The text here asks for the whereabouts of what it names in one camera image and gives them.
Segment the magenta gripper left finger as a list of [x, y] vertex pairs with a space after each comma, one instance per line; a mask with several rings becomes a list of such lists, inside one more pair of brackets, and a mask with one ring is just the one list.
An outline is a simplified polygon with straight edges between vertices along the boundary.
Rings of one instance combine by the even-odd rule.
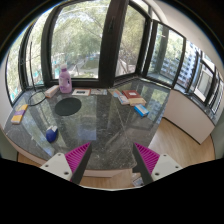
[[66, 154], [55, 154], [41, 169], [79, 185], [91, 153], [92, 146], [88, 142]]

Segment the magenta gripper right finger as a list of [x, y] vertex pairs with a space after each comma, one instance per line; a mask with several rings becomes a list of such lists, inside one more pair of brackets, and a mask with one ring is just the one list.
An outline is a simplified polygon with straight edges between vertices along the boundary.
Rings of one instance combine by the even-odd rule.
[[138, 143], [133, 144], [132, 152], [137, 162], [133, 171], [141, 174], [144, 185], [182, 169], [168, 154], [158, 154]]

